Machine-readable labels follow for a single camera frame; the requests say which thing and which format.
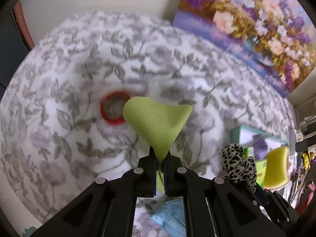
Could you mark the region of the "lime green cloth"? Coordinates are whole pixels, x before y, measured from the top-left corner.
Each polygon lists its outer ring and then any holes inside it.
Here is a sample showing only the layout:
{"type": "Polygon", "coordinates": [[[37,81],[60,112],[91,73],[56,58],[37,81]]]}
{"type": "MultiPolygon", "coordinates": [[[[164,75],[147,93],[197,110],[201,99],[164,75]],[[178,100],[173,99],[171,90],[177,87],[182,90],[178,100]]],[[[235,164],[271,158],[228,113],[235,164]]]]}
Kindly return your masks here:
{"type": "Polygon", "coordinates": [[[157,159],[157,190],[164,192],[161,165],[167,153],[188,121],[193,106],[168,105],[149,97],[133,97],[123,108],[123,117],[149,146],[157,159]]]}

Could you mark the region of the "green tissue pack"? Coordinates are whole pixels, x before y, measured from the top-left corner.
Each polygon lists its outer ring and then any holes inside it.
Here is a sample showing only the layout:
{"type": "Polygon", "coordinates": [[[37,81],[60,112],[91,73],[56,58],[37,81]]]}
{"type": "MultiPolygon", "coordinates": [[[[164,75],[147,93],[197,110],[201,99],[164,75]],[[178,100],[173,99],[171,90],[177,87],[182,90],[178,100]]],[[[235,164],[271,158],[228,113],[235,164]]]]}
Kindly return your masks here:
{"type": "Polygon", "coordinates": [[[263,187],[265,182],[266,170],[267,170],[267,159],[262,159],[255,161],[256,170],[257,170],[257,184],[260,187],[263,187]]]}
{"type": "Polygon", "coordinates": [[[254,147],[244,148],[244,159],[252,158],[255,161],[254,147]]]}

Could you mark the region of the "floral painting canvas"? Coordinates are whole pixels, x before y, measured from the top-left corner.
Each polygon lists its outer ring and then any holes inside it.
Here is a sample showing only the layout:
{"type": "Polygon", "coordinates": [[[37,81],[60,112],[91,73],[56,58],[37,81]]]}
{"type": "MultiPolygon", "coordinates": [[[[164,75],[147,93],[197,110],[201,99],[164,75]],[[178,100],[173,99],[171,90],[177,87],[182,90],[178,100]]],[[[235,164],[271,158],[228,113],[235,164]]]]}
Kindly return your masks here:
{"type": "Polygon", "coordinates": [[[288,96],[315,68],[307,0],[180,0],[174,27],[209,40],[288,96]]]}

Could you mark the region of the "purple foil sachet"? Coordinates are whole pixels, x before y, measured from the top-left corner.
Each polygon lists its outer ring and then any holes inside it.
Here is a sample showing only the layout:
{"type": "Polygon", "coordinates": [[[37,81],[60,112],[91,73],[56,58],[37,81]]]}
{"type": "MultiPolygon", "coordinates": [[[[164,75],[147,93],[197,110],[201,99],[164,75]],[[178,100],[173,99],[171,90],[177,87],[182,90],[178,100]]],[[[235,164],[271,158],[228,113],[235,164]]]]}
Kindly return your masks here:
{"type": "Polygon", "coordinates": [[[268,146],[263,137],[259,138],[253,146],[254,149],[254,159],[256,161],[266,158],[268,152],[268,146]]]}

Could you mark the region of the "blue face mask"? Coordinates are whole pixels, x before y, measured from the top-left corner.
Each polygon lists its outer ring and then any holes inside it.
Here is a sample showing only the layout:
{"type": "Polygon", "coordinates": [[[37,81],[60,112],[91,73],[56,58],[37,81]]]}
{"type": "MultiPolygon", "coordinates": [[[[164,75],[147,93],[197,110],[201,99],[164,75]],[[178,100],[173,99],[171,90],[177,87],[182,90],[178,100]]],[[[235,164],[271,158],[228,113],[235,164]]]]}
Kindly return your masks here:
{"type": "Polygon", "coordinates": [[[186,222],[182,198],[166,201],[150,217],[169,236],[186,236],[186,222]]]}

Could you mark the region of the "red tape roll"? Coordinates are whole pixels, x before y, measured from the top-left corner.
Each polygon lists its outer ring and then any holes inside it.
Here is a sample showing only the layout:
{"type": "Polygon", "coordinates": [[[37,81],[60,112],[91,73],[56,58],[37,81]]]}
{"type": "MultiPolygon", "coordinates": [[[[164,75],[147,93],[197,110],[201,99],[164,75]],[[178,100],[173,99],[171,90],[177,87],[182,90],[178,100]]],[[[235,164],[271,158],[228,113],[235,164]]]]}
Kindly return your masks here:
{"type": "Polygon", "coordinates": [[[124,91],[112,92],[100,100],[100,113],[102,118],[113,126],[125,123],[123,108],[130,99],[130,95],[124,91]]]}

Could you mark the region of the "green yellow scrub sponge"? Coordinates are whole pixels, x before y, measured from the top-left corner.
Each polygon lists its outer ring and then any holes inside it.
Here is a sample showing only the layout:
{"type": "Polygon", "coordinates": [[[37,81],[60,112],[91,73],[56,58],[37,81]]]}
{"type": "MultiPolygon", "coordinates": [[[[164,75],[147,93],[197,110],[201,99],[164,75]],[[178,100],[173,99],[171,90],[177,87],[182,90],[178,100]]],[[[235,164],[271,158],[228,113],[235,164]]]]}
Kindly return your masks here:
{"type": "Polygon", "coordinates": [[[278,189],[288,181],[289,148],[281,146],[267,153],[266,175],[263,183],[265,189],[278,189]]]}

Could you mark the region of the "grey floral blanket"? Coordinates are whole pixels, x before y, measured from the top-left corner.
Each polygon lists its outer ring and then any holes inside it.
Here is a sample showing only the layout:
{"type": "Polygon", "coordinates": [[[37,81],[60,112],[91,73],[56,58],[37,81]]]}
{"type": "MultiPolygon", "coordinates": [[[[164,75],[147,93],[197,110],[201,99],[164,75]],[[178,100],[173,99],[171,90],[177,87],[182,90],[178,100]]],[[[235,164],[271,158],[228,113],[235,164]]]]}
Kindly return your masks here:
{"type": "Polygon", "coordinates": [[[187,168],[187,236],[285,236],[222,168],[231,130],[287,141],[292,105],[234,54],[168,22],[127,13],[66,19],[26,56],[1,100],[1,173],[41,222],[34,236],[167,236],[150,217],[172,197],[138,197],[150,146],[100,100],[124,91],[193,112],[170,148],[187,168]]]}

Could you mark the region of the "teal rimmed white tray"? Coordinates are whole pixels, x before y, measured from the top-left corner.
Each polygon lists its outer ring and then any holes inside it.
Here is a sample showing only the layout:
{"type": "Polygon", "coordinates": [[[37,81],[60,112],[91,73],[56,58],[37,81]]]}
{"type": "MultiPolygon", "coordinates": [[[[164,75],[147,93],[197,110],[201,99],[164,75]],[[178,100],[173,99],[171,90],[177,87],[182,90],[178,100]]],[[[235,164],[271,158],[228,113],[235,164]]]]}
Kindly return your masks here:
{"type": "Polygon", "coordinates": [[[253,147],[256,141],[261,137],[263,137],[267,143],[268,152],[281,146],[286,146],[289,148],[289,145],[286,141],[279,139],[267,132],[263,132],[256,128],[252,128],[246,125],[241,125],[241,126],[233,128],[231,130],[231,135],[230,135],[231,142],[240,144],[243,148],[253,147]]]}

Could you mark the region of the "leopard print scrunchie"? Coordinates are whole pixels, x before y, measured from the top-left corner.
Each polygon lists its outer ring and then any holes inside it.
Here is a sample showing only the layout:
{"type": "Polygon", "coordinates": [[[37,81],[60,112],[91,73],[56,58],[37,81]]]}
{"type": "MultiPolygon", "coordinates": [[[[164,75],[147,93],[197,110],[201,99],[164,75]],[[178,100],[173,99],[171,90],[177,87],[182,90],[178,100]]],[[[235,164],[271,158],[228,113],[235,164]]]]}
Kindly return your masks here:
{"type": "Polygon", "coordinates": [[[233,183],[245,184],[251,192],[256,191],[257,170],[254,158],[245,158],[240,144],[231,143],[223,148],[222,168],[225,176],[233,183]]]}

